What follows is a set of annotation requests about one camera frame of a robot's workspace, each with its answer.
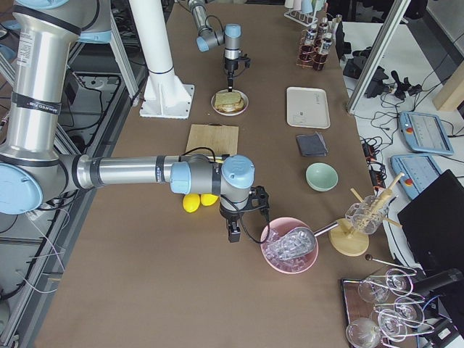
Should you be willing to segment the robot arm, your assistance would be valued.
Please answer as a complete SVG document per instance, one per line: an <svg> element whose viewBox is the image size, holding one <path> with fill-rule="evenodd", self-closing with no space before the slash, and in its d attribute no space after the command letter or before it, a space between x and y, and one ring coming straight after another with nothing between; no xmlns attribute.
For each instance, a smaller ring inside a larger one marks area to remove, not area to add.
<svg viewBox="0 0 464 348"><path fill-rule="evenodd" d="M70 191L112 184L168 183L177 194L213 194L220 200L228 239L240 239L239 221L252 206L254 165L232 155L90 157L62 130L62 92L70 48L110 44L123 74L130 69L115 35L108 1L16 1L20 24L7 137L1 145L1 212L37 210Z"/></svg>
<svg viewBox="0 0 464 348"><path fill-rule="evenodd" d="M241 26L231 23L216 30L209 22L210 16L206 11L206 1L187 1L187 6L198 30L196 38L198 49L201 52L205 52L224 45L223 57L224 68L227 74L228 92L232 92L235 72L238 70L239 62L242 58L242 51L240 50Z"/></svg>

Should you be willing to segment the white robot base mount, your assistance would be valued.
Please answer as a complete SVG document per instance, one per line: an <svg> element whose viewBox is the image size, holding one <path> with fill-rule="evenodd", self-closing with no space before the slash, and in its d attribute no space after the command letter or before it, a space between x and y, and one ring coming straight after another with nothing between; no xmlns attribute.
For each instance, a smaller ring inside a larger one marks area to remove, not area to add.
<svg viewBox="0 0 464 348"><path fill-rule="evenodd" d="M194 86L175 74L161 2L132 0L130 8L149 71L140 116L187 119Z"/></svg>

